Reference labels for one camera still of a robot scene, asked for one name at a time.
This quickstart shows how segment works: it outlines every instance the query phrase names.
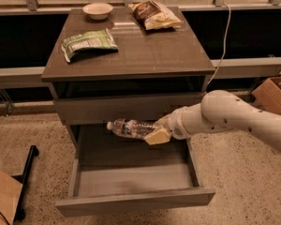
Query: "beige floor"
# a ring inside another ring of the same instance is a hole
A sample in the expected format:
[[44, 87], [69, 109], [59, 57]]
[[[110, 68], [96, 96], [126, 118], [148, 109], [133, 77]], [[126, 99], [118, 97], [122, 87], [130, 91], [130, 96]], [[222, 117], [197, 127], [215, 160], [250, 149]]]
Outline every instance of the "beige floor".
[[30, 145], [36, 158], [24, 199], [21, 225], [71, 224], [279, 224], [281, 154], [241, 131], [196, 135], [192, 143], [204, 186], [216, 194], [208, 206], [65, 218], [54, 207], [67, 196], [74, 147], [51, 103], [0, 107], [0, 169], [22, 172]]

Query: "closed drawer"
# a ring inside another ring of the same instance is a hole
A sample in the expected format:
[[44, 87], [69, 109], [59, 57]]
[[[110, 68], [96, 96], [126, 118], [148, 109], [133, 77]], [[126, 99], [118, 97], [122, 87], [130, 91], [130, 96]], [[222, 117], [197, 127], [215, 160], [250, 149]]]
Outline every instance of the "closed drawer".
[[119, 138], [102, 124], [80, 126], [65, 217], [206, 205], [185, 141], [149, 146]]
[[200, 103], [203, 93], [56, 99], [60, 119], [69, 125], [117, 118], [158, 120], [177, 108]]

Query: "black wire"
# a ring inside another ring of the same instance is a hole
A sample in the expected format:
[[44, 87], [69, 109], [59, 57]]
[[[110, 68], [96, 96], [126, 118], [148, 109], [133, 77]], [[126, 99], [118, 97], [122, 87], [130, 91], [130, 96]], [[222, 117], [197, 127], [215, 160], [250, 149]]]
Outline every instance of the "black wire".
[[6, 221], [7, 225], [10, 225], [10, 223], [7, 221], [7, 218], [0, 212], [1, 217]]

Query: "brown snack bag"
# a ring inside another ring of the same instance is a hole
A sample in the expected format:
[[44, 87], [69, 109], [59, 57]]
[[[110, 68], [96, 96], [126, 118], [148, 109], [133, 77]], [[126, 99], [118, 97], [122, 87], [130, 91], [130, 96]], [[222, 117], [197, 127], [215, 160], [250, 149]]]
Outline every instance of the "brown snack bag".
[[170, 9], [154, 1], [131, 4], [129, 7], [132, 9], [136, 20], [146, 30], [168, 28], [183, 24]]

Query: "snack package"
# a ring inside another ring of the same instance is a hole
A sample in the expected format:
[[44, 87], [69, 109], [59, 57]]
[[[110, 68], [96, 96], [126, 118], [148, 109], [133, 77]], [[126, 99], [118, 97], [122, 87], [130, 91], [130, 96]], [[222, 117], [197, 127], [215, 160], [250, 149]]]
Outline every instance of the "snack package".
[[62, 44], [62, 51], [68, 63], [79, 51], [90, 49], [118, 50], [118, 46], [107, 28], [68, 37]]
[[154, 1], [131, 4], [129, 7], [132, 9], [136, 20], [146, 30], [168, 28], [183, 24], [170, 9]]

